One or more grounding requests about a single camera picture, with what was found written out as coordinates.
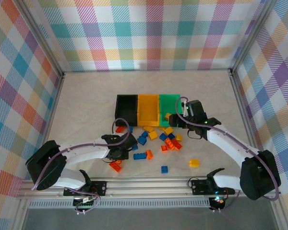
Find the toy brick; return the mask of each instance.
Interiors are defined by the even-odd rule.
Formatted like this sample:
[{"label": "toy brick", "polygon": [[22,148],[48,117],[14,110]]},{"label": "toy brick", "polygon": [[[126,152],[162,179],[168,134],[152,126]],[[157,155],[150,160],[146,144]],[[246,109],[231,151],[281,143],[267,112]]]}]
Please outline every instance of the toy brick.
[{"label": "toy brick", "polygon": [[155,130],[153,127],[150,127],[150,126],[144,126],[143,129],[149,133],[154,132],[154,130]]},{"label": "toy brick", "polygon": [[165,114],[165,120],[166,120],[166,121],[169,120],[169,116],[171,116],[171,114],[169,114],[169,113]]},{"label": "toy brick", "polygon": [[164,142],[166,143],[166,145],[169,148],[169,150],[174,150],[175,149],[175,146],[174,146],[173,142],[169,138],[167,138]]},{"label": "toy brick", "polygon": [[172,127],[168,127],[164,130],[164,133],[168,136],[170,135],[172,132],[174,132],[174,130],[172,129]]},{"label": "toy brick", "polygon": [[173,139],[175,138],[175,135],[172,134],[172,133],[170,133],[170,134],[168,135],[168,138],[169,138],[170,140],[173,140]]},{"label": "toy brick", "polygon": [[168,173],[168,167],[167,166],[161,166],[161,173],[162,174]]},{"label": "toy brick", "polygon": [[152,158],[154,158],[153,153],[152,153],[152,151],[150,149],[146,150],[145,153],[146,153],[147,159],[151,160]]},{"label": "toy brick", "polygon": [[175,149],[176,149],[177,151],[179,151],[179,150],[182,148],[182,145],[181,145],[176,139],[173,139],[173,140],[172,140],[172,143],[173,143],[173,145],[175,146]]},{"label": "toy brick", "polygon": [[122,133],[124,130],[125,130],[125,126],[119,126],[119,127],[117,127],[117,129],[116,129],[116,133]]},{"label": "toy brick", "polygon": [[167,152],[168,151],[168,147],[166,145],[162,145],[161,146],[161,151],[162,152]]},{"label": "toy brick", "polygon": [[176,140],[177,140],[177,141],[182,141],[182,139],[183,139],[183,137],[182,137],[181,134],[177,134],[177,135],[176,135]]},{"label": "toy brick", "polygon": [[147,131],[144,131],[143,133],[142,133],[142,137],[148,137],[148,132]]},{"label": "toy brick", "polygon": [[158,137],[158,134],[156,131],[153,131],[153,132],[149,133],[148,135],[149,135],[149,138],[151,140],[156,139]]},{"label": "toy brick", "polygon": [[139,147],[138,147],[137,144],[134,144],[134,145],[132,146],[132,150],[138,150],[138,149],[139,149]]},{"label": "toy brick", "polygon": [[137,139],[138,143],[140,143],[141,145],[144,145],[147,142],[147,139],[143,136],[139,136],[139,138]]},{"label": "toy brick", "polygon": [[121,171],[122,167],[117,164],[116,162],[111,162],[109,164],[111,166],[112,169],[114,169],[115,171],[117,171],[118,173]]},{"label": "toy brick", "polygon": [[199,159],[191,159],[189,161],[190,167],[198,168],[200,166],[200,160]]},{"label": "toy brick", "polygon": [[162,133],[159,138],[162,140],[162,141],[165,141],[167,137],[167,135],[165,135],[164,133]]},{"label": "toy brick", "polygon": [[144,160],[146,159],[146,153],[135,153],[133,155],[134,160]]}]

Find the checkered fabric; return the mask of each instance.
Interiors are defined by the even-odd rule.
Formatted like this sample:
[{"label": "checkered fabric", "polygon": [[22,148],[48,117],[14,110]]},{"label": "checkered fabric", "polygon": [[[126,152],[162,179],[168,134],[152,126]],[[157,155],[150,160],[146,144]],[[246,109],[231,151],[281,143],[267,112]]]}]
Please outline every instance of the checkered fabric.
[{"label": "checkered fabric", "polygon": [[41,146],[59,78],[12,0],[0,0],[0,230]]},{"label": "checkered fabric", "polygon": [[237,81],[257,143],[275,153],[288,210],[288,0],[279,0]]},{"label": "checkered fabric", "polygon": [[62,69],[90,71],[227,69],[264,0],[26,3]]}]

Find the wire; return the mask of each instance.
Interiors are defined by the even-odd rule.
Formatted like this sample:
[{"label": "wire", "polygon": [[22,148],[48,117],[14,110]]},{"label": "wire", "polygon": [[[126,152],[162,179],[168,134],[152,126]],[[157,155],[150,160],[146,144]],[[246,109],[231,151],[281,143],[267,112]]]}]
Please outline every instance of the wire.
[{"label": "wire", "polygon": [[223,135],[225,136],[228,136],[231,140],[233,140],[235,143],[237,143],[240,147],[244,148],[245,150],[247,150],[251,155],[253,155],[263,166],[264,168],[267,170],[269,176],[271,177],[272,179],[272,182],[273,182],[273,185],[275,187],[275,191],[276,191],[276,195],[275,197],[273,198],[268,198],[266,196],[264,196],[264,198],[270,200],[270,201],[276,201],[279,197],[279,189],[278,189],[278,185],[277,185],[277,182],[276,182],[276,179],[275,177],[273,176],[273,173],[272,171],[269,169],[269,167],[266,165],[266,163],[257,155],[255,154],[252,150],[250,150],[247,146],[245,146],[243,143],[241,143],[239,140],[237,140],[235,137],[233,137],[231,134],[229,134],[228,132],[225,132],[223,131],[222,129],[219,129],[217,127],[213,127],[213,126],[208,126],[208,125],[201,125],[201,124],[196,124],[196,123],[193,123],[193,122],[190,122],[188,120],[186,120],[185,118],[183,118],[180,113],[178,112],[178,103],[181,99],[186,99],[186,103],[189,101],[189,99],[187,97],[180,97],[177,99],[176,103],[175,103],[175,110],[176,110],[176,113],[178,115],[178,117],[186,122],[187,124],[189,125],[193,125],[193,126],[197,126],[197,127],[205,127],[205,128],[210,128],[210,129],[214,129],[220,133],[222,133]]},{"label": "wire", "polygon": [[114,129],[113,129],[113,128],[114,128],[114,124],[115,124],[115,122],[118,121],[118,120],[122,120],[122,121],[125,122],[125,124],[127,125],[127,136],[124,138],[124,140],[121,140],[120,142],[114,143],[114,144],[87,143],[87,144],[75,145],[75,146],[69,147],[69,148],[67,148],[67,149],[64,149],[64,150],[56,153],[56,154],[55,154],[53,157],[51,157],[50,160],[46,163],[46,165],[44,166],[42,172],[39,174],[39,176],[38,176],[38,178],[37,178],[37,180],[36,180],[33,188],[31,188],[31,190],[35,190],[35,189],[37,188],[37,186],[39,185],[39,183],[40,183],[40,181],[41,181],[41,179],[42,179],[42,177],[43,177],[46,169],[47,169],[48,166],[50,165],[50,163],[51,163],[57,156],[61,155],[62,153],[65,153],[65,152],[67,152],[68,150],[73,150],[73,149],[75,150],[75,149],[77,149],[77,148],[85,147],[85,146],[93,146],[93,147],[94,147],[94,146],[103,146],[103,147],[108,147],[108,146],[117,146],[117,145],[120,145],[120,144],[122,144],[123,142],[125,142],[125,141],[128,139],[129,134],[130,134],[130,127],[129,127],[128,122],[127,122],[125,119],[123,119],[123,118],[117,118],[117,119],[115,119],[115,121],[114,121],[113,124],[112,124],[112,133],[114,133],[114,132],[113,132],[113,130],[114,130]]},{"label": "wire", "polygon": [[188,180],[188,182],[187,182],[187,186],[190,187],[190,188],[192,188],[192,187],[189,185],[189,182],[190,182],[190,180],[191,180],[192,178],[195,178],[196,180],[199,180],[197,177],[191,177],[191,178]]},{"label": "wire", "polygon": [[108,164],[110,164],[110,163],[112,163],[112,162],[117,162],[117,160],[115,160],[115,161],[110,161],[110,162],[107,162],[107,161],[104,161],[104,159],[101,159],[104,163],[108,163]]},{"label": "wire", "polygon": [[77,214],[79,214],[79,213],[86,214],[86,213],[92,211],[94,208],[96,208],[96,207],[99,205],[99,203],[100,203],[101,197],[100,197],[100,195],[98,195],[98,194],[96,194],[96,193],[82,192],[82,191],[78,191],[78,190],[75,190],[75,189],[72,189],[72,188],[68,188],[68,189],[71,190],[71,191],[73,191],[73,192],[75,192],[75,193],[90,195],[90,196],[94,196],[94,197],[96,197],[96,198],[99,198],[99,199],[98,199],[98,202],[96,202],[93,207],[89,208],[89,209],[86,210],[86,211],[83,210],[83,212],[80,212],[79,209],[78,209],[78,206],[79,206],[79,205],[76,205],[76,212],[77,212]]},{"label": "wire", "polygon": [[190,130],[188,130],[188,133],[187,133],[187,135],[188,135],[188,138],[191,138],[191,139],[196,139],[196,140],[200,140],[200,139],[202,139],[203,137],[201,136],[200,138],[192,138],[192,137],[190,137],[189,136],[189,132],[190,132]]}]

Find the blue lego brick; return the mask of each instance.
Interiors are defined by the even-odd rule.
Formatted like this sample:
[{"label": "blue lego brick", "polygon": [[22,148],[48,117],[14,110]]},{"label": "blue lego brick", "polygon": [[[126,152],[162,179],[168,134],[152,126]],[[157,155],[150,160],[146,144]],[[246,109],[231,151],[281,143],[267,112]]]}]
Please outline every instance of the blue lego brick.
[{"label": "blue lego brick", "polygon": [[133,155],[134,160],[144,160],[146,159],[146,153],[135,153]]},{"label": "blue lego brick", "polygon": [[132,150],[138,150],[138,149],[139,149],[139,147],[138,147],[137,144],[134,144],[134,145],[132,146]]},{"label": "blue lego brick", "polygon": [[148,132],[147,131],[143,132],[142,137],[145,137],[145,138],[148,137]]},{"label": "blue lego brick", "polygon": [[172,134],[172,133],[170,133],[170,134],[168,135],[168,138],[169,138],[170,140],[173,140],[173,139],[175,138],[175,135]]},{"label": "blue lego brick", "polygon": [[143,136],[139,136],[137,140],[138,140],[138,143],[140,143],[141,145],[144,145],[147,142],[147,139]]},{"label": "blue lego brick", "polygon": [[168,167],[167,166],[161,166],[161,173],[162,174],[168,173]]},{"label": "blue lego brick", "polygon": [[159,138],[160,138],[161,140],[165,141],[165,139],[168,138],[168,136],[163,133],[163,134],[161,134],[161,135],[159,136]]}]

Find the vent grille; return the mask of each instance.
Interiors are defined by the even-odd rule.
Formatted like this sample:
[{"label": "vent grille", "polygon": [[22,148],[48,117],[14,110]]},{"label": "vent grille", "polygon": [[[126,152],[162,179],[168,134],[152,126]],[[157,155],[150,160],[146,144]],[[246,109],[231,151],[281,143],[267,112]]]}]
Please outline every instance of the vent grille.
[{"label": "vent grille", "polygon": [[[72,200],[31,200],[29,208],[71,208]],[[101,199],[98,208],[210,207],[209,198]]]}]

